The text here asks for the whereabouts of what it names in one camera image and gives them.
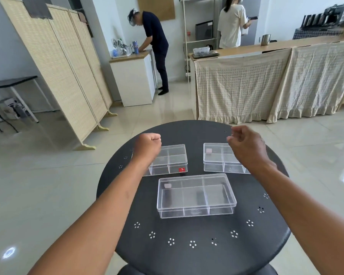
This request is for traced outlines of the dish rack with utensils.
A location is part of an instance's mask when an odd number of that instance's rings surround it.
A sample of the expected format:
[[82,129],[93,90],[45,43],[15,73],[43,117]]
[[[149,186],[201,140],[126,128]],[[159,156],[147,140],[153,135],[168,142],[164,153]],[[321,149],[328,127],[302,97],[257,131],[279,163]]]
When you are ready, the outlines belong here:
[[121,39],[113,39],[113,49],[110,51],[112,59],[129,57],[132,55],[131,47],[124,44]]

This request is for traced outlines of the beige folding screen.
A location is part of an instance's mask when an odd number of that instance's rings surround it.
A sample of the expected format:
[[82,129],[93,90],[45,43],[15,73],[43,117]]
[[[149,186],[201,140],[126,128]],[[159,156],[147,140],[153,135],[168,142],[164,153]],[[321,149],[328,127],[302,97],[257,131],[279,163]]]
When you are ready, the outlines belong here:
[[110,112],[113,98],[85,20],[51,4],[51,19],[32,17],[23,0],[0,4],[76,135],[74,150],[95,150],[84,141],[92,132],[109,131],[101,120],[117,114]]

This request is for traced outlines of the small clear plastic box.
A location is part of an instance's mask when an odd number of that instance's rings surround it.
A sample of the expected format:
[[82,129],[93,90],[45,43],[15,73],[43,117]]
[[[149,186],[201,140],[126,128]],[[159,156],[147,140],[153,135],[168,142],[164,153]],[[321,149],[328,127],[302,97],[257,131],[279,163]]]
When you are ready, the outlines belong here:
[[204,171],[251,174],[235,157],[228,143],[203,144]]

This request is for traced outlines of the white cabinet wooden top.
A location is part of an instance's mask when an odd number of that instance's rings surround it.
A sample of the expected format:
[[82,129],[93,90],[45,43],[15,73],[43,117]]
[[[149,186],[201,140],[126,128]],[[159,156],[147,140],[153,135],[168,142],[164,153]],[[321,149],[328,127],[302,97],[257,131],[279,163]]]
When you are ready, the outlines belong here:
[[157,71],[151,49],[138,55],[111,59],[109,63],[124,107],[153,103]]

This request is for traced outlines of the black box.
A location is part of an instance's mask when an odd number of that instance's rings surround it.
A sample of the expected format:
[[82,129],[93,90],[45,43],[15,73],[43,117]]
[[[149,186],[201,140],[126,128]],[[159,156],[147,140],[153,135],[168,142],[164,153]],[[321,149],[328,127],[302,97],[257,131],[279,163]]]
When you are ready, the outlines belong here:
[[213,38],[213,20],[195,25],[196,41],[209,40]]

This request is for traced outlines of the dark checked cloth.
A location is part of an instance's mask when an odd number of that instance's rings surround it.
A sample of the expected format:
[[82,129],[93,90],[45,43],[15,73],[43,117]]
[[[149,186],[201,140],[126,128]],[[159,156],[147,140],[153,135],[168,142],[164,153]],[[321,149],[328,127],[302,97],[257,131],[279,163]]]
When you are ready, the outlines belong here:
[[344,28],[342,27],[309,27],[297,28],[294,32],[292,40],[303,38],[312,38],[319,36],[339,36],[342,35]]

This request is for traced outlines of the row of black appliances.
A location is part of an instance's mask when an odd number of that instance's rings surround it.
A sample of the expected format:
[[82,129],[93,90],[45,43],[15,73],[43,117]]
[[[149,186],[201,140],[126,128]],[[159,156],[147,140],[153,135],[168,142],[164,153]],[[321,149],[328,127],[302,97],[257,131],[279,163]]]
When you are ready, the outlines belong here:
[[301,28],[336,26],[344,27],[344,4],[335,4],[323,13],[305,15],[301,24]]

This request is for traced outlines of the white metal shelf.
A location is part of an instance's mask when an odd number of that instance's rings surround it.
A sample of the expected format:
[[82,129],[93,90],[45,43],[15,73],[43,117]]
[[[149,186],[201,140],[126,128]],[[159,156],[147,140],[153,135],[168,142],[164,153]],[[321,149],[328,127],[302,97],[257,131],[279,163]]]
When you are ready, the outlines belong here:
[[[208,45],[214,49],[218,46],[218,14],[222,7],[222,0],[179,0],[183,15],[183,54],[184,72],[187,82],[191,82],[192,67],[189,54],[194,48]],[[213,38],[196,41],[195,25],[213,20]]]

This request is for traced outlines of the person's right hand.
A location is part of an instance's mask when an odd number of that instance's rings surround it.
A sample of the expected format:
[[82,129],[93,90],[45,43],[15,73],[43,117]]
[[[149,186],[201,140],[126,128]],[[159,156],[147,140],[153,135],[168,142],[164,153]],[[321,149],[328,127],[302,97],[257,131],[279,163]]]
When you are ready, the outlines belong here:
[[276,166],[267,155],[266,144],[261,135],[249,127],[245,141],[231,149],[238,161],[251,173],[264,166]]

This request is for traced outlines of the black tray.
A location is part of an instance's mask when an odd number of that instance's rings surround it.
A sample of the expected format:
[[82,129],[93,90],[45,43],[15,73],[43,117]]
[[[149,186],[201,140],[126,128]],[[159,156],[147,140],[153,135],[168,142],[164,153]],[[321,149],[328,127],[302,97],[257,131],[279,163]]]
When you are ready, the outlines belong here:
[[192,54],[192,57],[194,59],[203,59],[203,58],[211,58],[211,57],[218,57],[218,56],[220,56],[220,54],[217,51],[209,51],[209,52]]

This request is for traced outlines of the person's right forearm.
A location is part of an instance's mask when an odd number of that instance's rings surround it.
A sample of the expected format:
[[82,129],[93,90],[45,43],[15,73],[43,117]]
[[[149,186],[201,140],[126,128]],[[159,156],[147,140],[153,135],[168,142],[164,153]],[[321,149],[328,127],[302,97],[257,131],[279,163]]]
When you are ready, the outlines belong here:
[[321,275],[344,275],[344,218],[298,187],[268,161],[246,163]]

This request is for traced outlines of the small clear box red label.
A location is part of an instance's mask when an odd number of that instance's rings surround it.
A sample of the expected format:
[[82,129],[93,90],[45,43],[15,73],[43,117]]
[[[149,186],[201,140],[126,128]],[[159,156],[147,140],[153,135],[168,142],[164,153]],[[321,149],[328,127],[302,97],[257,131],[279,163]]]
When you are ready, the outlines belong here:
[[159,176],[188,172],[187,152],[184,144],[163,146],[148,167],[146,176]]

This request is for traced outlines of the beige checked cloth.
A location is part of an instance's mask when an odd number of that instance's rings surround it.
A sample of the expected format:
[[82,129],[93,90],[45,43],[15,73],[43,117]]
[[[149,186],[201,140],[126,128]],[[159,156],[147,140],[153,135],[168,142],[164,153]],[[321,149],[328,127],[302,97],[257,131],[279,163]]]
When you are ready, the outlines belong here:
[[193,63],[197,120],[223,124],[269,121],[292,48]]
[[293,47],[267,123],[333,115],[344,98],[344,41]]

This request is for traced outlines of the cork board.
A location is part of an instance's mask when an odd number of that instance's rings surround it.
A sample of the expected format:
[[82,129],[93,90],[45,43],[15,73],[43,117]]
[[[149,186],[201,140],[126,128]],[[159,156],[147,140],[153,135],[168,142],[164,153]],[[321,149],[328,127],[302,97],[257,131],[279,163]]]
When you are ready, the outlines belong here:
[[138,0],[138,6],[141,11],[155,14],[160,21],[176,18],[174,0]]

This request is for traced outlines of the person's left hand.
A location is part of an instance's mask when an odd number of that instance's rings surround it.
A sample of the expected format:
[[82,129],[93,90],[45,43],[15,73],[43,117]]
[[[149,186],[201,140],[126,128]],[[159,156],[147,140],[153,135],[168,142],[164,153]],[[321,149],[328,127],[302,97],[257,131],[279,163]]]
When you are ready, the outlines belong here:
[[161,146],[142,146],[139,142],[139,136],[133,149],[132,161],[150,166],[160,153]]

